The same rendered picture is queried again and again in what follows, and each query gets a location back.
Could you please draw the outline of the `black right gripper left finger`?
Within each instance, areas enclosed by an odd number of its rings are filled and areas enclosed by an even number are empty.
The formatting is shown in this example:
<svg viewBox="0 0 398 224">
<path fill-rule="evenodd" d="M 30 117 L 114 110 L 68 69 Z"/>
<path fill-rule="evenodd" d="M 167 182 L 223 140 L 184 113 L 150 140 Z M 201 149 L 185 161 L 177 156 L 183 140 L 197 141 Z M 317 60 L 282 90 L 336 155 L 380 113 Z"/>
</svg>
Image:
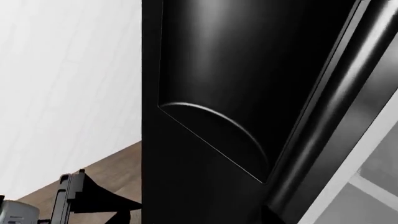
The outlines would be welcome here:
<svg viewBox="0 0 398 224">
<path fill-rule="evenodd" d="M 68 224 L 76 193 L 83 191 L 85 175 L 85 170 L 80 169 L 77 174 L 65 174 L 60 177 L 50 224 Z"/>
</svg>

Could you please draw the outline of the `white fridge shelf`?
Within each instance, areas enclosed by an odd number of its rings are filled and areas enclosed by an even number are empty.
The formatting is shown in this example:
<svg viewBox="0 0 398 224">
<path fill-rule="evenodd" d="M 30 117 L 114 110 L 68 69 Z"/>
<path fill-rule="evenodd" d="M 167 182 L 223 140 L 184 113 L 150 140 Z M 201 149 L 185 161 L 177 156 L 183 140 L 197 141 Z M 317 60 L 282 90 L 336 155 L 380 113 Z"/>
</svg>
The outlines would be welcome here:
<svg viewBox="0 0 398 224">
<path fill-rule="evenodd" d="M 349 183 L 387 207 L 398 211 L 398 179 L 383 171 L 358 169 Z"/>
</svg>

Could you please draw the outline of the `grey robot housing part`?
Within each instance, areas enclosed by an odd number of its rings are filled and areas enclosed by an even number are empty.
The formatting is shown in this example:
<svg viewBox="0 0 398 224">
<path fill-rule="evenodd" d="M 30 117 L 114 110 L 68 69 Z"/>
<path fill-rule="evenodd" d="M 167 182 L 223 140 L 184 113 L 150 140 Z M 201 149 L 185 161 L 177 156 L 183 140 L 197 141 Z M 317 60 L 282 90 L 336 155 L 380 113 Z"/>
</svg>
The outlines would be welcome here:
<svg viewBox="0 0 398 224">
<path fill-rule="evenodd" d="M 0 195 L 0 224 L 37 224 L 39 209 Z"/>
</svg>

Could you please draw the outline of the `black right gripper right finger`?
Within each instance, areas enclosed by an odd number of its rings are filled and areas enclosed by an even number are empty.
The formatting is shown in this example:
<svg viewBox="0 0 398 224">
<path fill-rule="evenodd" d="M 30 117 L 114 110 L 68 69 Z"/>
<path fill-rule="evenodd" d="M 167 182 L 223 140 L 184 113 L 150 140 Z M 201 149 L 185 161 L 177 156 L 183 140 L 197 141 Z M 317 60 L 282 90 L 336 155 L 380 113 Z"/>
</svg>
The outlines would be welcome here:
<svg viewBox="0 0 398 224">
<path fill-rule="evenodd" d="M 105 224 L 130 224 L 130 212 L 141 208 L 141 203 L 102 188 L 85 173 L 72 176 L 70 211 L 73 213 L 115 212 Z"/>
</svg>

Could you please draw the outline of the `white fridge cabinet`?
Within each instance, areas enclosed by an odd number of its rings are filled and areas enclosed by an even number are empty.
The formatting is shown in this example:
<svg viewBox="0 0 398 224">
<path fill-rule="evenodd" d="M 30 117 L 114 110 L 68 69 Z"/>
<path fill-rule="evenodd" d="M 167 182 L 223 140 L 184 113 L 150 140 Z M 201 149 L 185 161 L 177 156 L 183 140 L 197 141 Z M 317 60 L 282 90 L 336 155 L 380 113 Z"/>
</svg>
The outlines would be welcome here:
<svg viewBox="0 0 398 224">
<path fill-rule="evenodd" d="M 358 169 L 398 179 L 398 0 L 381 4 L 374 34 L 395 28 L 381 58 L 286 206 L 286 224 L 398 224 L 393 210 L 349 183 Z"/>
</svg>

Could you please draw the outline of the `black fridge door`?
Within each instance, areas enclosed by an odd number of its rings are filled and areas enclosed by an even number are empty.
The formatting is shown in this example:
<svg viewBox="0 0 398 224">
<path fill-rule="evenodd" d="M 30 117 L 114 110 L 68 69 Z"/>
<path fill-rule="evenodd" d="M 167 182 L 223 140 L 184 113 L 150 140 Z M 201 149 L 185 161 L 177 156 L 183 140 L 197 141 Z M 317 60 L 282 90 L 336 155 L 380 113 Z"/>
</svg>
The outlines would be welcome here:
<svg viewBox="0 0 398 224">
<path fill-rule="evenodd" d="M 398 0 L 142 0 L 142 224 L 285 224 L 397 31 Z"/>
</svg>

